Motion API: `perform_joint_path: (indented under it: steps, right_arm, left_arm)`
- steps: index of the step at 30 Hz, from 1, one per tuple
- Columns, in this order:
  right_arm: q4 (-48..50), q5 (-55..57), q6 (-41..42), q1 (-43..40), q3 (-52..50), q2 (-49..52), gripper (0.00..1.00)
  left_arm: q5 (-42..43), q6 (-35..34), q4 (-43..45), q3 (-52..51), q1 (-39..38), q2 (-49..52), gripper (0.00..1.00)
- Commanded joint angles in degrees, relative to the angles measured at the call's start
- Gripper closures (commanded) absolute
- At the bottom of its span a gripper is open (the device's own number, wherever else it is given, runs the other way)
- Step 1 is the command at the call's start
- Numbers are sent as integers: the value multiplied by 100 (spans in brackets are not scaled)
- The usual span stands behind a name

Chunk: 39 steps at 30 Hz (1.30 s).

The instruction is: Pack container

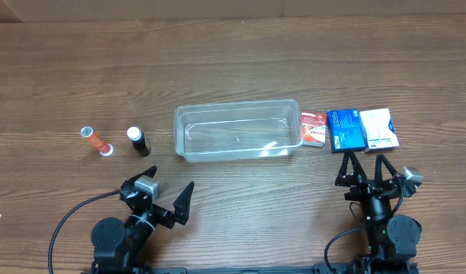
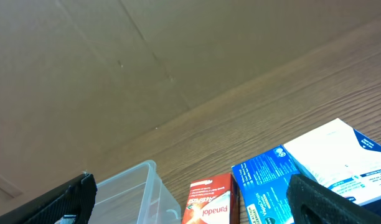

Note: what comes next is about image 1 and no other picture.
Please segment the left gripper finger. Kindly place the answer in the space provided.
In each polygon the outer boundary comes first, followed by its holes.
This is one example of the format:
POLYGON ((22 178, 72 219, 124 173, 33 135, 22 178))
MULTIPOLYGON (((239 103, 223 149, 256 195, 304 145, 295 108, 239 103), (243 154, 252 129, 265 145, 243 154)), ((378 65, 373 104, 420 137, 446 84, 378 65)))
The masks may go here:
POLYGON ((154 165, 154 166, 150 167, 149 169, 141 172, 140 174, 137 174, 134 177, 129 178, 127 180, 127 183, 135 183, 135 181, 138 180, 142 176, 147 176, 147 177, 153 178, 156 171, 157 171, 157 167, 154 165))
POLYGON ((193 194, 193 189, 194 182, 191 181, 174 201, 174 219, 176 223, 185 225, 189 220, 190 203, 193 194))

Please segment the orange tube white cap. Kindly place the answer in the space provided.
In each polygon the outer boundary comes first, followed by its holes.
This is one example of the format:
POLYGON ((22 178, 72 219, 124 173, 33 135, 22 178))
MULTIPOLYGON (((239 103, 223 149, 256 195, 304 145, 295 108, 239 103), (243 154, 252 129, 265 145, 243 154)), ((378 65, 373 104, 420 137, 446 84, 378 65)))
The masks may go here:
POLYGON ((83 127, 81 129, 81 136, 87 139, 91 145, 98 150, 100 155, 107 157, 113 154, 113 146, 105 142, 92 127, 83 127))

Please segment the black bottle white cap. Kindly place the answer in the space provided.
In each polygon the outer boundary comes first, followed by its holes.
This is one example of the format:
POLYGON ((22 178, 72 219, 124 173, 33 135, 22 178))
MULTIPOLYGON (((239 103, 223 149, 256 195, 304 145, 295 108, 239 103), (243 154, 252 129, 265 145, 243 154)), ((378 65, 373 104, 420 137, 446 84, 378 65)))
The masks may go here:
POLYGON ((127 129, 126 134, 131 140, 134 149, 137 150, 141 156, 147 157, 150 155, 151 146, 145 133, 140 128, 132 126, 127 129))

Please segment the blue lozenge box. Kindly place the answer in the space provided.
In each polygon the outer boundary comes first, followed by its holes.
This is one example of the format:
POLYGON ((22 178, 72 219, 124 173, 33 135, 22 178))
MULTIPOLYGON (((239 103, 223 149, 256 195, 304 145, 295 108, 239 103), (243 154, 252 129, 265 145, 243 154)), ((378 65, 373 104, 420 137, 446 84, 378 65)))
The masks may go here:
POLYGON ((328 110, 327 125, 333 153, 366 147, 358 109, 328 110))

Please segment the red white medicine box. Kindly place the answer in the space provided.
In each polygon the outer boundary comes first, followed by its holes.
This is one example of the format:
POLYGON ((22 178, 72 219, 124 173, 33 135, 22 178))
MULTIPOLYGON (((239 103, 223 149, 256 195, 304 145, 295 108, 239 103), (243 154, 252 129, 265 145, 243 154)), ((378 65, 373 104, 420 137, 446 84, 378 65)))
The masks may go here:
POLYGON ((301 112, 303 144, 323 147, 326 142, 327 115, 325 113, 301 112))

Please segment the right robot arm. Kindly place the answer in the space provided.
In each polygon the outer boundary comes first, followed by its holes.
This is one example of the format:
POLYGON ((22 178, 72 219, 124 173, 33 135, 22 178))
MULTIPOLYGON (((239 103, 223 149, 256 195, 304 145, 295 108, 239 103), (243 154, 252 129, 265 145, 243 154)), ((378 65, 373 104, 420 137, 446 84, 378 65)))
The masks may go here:
POLYGON ((361 209, 357 228, 332 238, 324 249, 324 262, 332 273, 418 273, 410 259, 417 254, 422 233, 421 224, 406 215, 397 214, 402 202, 417 192, 423 175, 405 167, 397 171, 388 159, 379 154, 375 159, 375 175, 368 178, 353 151, 345 151, 336 186, 349 189, 344 199, 361 209), (334 241, 364 231, 369 252, 343 266, 329 263, 328 250, 334 241))

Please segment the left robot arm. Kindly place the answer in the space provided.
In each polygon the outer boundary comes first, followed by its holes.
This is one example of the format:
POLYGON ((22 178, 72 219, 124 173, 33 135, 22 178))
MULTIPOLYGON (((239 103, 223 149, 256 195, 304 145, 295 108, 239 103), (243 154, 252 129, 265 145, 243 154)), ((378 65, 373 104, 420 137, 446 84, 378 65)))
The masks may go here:
POLYGON ((126 180, 118 190, 120 200, 131 210, 127 220, 104 218, 93 227, 93 273, 151 273, 150 264, 140 256, 157 226, 172 229, 177 223, 187 223, 194 183, 185 187, 170 211, 155 204, 160 196, 156 171, 156 166, 150 167, 126 180))

